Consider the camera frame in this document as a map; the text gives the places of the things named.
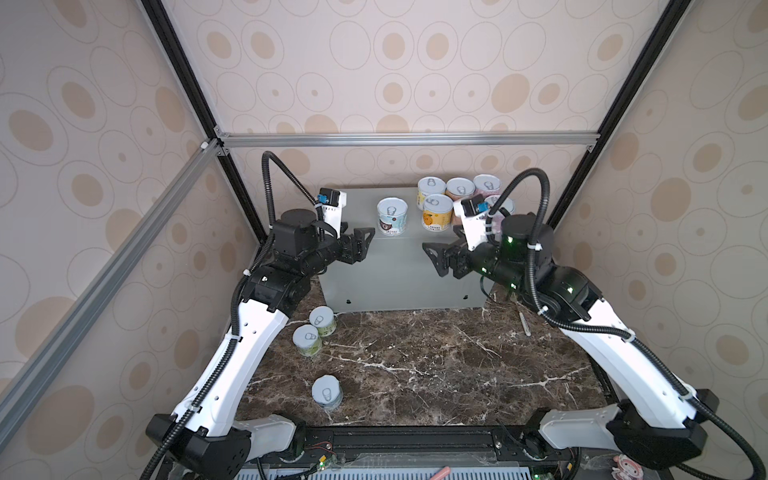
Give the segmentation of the teal can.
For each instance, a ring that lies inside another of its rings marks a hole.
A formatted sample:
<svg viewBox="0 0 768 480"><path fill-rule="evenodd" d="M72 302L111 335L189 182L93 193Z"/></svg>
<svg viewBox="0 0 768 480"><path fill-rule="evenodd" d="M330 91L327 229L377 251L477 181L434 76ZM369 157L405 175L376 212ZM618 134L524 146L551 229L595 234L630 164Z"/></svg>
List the teal can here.
<svg viewBox="0 0 768 480"><path fill-rule="evenodd" d="M397 197L387 197L377 204L379 229L385 236L399 236L407 224L408 204Z"/></svg>
<svg viewBox="0 0 768 480"><path fill-rule="evenodd" d="M333 375L323 375L316 379L311 394L313 400L328 411L338 408L343 400L341 384Z"/></svg>

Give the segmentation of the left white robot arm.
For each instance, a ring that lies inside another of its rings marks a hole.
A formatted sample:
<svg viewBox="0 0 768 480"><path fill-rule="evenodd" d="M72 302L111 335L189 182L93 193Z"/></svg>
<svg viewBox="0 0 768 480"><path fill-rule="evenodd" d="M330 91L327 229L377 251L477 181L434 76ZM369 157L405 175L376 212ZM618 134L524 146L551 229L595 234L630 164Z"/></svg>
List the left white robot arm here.
<svg viewBox="0 0 768 480"><path fill-rule="evenodd" d="M335 262L363 261L375 234L373 227L345 232L304 209L289 210L272 224L234 288L230 326L209 364L172 413L150 420L145 434L157 449L142 478L154 478L171 460L205 479L233 479L247 462L291 445L294 422L280 416L238 422L238 405L312 278Z"/></svg>

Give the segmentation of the yellow can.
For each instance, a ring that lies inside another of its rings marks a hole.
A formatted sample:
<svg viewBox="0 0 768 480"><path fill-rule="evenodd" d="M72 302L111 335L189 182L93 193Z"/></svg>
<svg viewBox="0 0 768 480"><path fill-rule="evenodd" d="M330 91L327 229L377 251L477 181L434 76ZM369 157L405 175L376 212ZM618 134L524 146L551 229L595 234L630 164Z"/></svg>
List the yellow can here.
<svg viewBox="0 0 768 480"><path fill-rule="evenodd" d="M428 195L423 202L422 225L431 232L443 232L452 223L453 200L444 194Z"/></svg>
<svg viewBox="0 0 768 480"><path fill-rule="evenodd" d="M444 194L446 191L446 182L438 177L423 177L418 181L418 203L423 204L425 199L434 194Z"/></svg>

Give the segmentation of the brown orange can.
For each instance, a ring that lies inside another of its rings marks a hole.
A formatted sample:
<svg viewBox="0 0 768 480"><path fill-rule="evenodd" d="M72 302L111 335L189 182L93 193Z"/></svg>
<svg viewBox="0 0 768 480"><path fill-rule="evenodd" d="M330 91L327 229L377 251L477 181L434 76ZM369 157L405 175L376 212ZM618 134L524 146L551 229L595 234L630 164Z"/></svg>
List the brown orange can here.
<svg viewBox="0 0 768 480"><path fill-rule="evenodd" d="M454 177L446 182L445 194L453 200L471 198L475 194L475 184L472 180L463 177Z"/></svg>

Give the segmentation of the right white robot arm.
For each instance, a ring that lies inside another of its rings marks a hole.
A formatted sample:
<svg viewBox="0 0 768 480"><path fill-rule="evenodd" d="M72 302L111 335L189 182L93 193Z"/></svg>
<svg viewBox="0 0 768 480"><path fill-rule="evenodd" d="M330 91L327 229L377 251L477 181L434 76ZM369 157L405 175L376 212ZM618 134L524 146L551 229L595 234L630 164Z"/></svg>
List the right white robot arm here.
<svg viewBox="0 0 768 480"><path fill-rule="evenodd" d="M675 375L621 321L584 273L555 263L549 226L538 225L529 213L508 216L501 227L499 236L485 231L480 237L460 228L454 243L424 243L422 248L441 277L477 273L517 294L576 342L622 395L604 408L536 410L517 440L528 457L543 460L569 448L614 450L642 467L675 467L705 479L707 473L687 463L703 453L708 438L703 425L709 422L745 454L751 478L766 478L755 449L717 415L717 396Z"/></svg>

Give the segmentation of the pink can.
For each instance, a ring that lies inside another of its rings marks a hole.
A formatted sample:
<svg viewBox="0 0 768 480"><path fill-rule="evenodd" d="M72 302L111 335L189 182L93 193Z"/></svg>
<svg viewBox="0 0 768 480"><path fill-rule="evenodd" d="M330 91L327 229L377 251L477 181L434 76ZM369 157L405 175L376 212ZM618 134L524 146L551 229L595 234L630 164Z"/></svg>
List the pink can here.
<svg viewBox="0 0 768 480"><path fill-rule="evenodd" d="M501 191L501 180L495 175L478 174L474 177L475 191L484 197L497 195Z"/></svg>
<svg viewBox="0 0 768 480"><path fill-rule="evenodd" d="M489 207L492 208L498 202L499 198L499 195L490 195L485 199L485 201L488 203ZM511 198L506 198L502 202L498 214L501 213L502 209L505 209L509 214L514 213L516 209L514 200Z"/></svg>

